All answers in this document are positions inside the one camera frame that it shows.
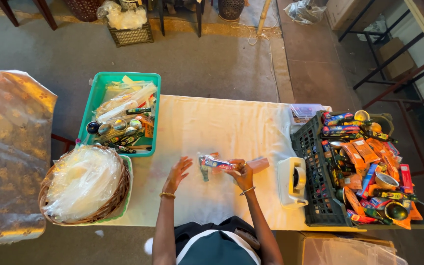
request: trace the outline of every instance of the cardboard box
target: cardboard box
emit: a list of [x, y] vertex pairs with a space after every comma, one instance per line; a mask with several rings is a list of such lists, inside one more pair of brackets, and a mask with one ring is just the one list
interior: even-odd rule
[[286, 265], [315, 265], [320, 264], [318, 255], [309, 253], [312, 248], [310, 245], [306, 246], [308, 242], [313, 243], [308, 239], [331, 239], [331, 238], [345, 238], [361, 240], [367, 243], [377, 244], [385, 247], [393, 248], [392, 241], [381, 240], [371, 236], [366, 236], [360, 233], [340, 233], [334, 235], [330, 232], [303, 232], [303, 231], [282, 231], [276, 232], [276, 241], [278, 242], [279, 249], [281, 250], [284, 264]]
[[[402, 49], [403, 42], [398, 38], [391, 39], [388, 43], [377, 50], [376, 55], [379, 63], [385, 62], [397, 51]], [[400, 54], [392, 63], [387, 65], [383, 72], [388, 80], [400, 81], [410, 72], [416, 69], [416, 64], [408, 51]]]
[[[357, 15], [364, 9], [370, 0], [329, 0], [325, 13], [334, 31], [347, 29]], [[363, 31], [379, 17], [379, 15], [396, 1], [377, 0], [364, 13], [352, 30]]]

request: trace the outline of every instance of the gold floral fabric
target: gold floral fabric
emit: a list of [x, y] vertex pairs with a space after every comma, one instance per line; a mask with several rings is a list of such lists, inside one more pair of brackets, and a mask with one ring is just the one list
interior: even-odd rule
[[40, 183], [50, 165], [57, 96], [20, 71], [0, 71], [0, 244], [39, 237]]

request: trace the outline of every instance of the hand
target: hand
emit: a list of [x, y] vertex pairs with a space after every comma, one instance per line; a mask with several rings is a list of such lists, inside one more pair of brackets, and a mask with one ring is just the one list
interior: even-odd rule
[[241, 173], [241, 176], [233, 170], [226, 170], [225, 172], [232, 175], [240, 189], [245, 191], [253, 187], [253, 169], [248, 164], [245, 165], [243, 159], [233, 159], [229, 160], [229, 162], [238, 165], [237, 171]]
[[181, 157], [180, 160], [171, 168], [162, 192], [174, 194], [178, 189], [180, 182], [189, 175], [189, 173], [184, 173], [184, 171], [186, 171], [191, 165], [192, 159], [187, 159], [187, 156]]

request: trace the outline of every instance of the white table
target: white table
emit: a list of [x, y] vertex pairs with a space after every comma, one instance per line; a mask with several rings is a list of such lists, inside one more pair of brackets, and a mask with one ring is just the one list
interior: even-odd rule
[[349, 227], [309, 227], [304, 208], [288, 210], [279, 201], [276, 164], [295, 156], [289, 138], [289, 104], [161, 95], [156, 151], [135, 158], [129, 207], [118, 220], [100, 225], [155, 226], [163, 184], [180, 156], [194, 158], [176, 191], [174, 224], [200, 224], [237, 215], [252, 224], [246, 198], [223, 173], [202, 180], [197, 154], [219, 152], [223, 159], [267, 157], [270, 167], [255, 174], [256, 196], [272, 230], [359, 231]]

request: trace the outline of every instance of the wooden pole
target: wooden pole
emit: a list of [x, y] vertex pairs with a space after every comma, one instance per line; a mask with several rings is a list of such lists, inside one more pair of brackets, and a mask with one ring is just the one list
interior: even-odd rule
[[261, 32], [263, 31], [263, 25], [264, 25], [264, 20], [266, 19], [266, 16], [268, 15], [268, 9], [269, 9], [269, 4], [271, 3], [271, 0], [266, 0], [266, 2], [264, 2], [264, 6], [263, 6], [263, 11], [261, 12], [261, 16], [260, 16], [260, 23], [258, 24], [258, 35], [261, 35]]

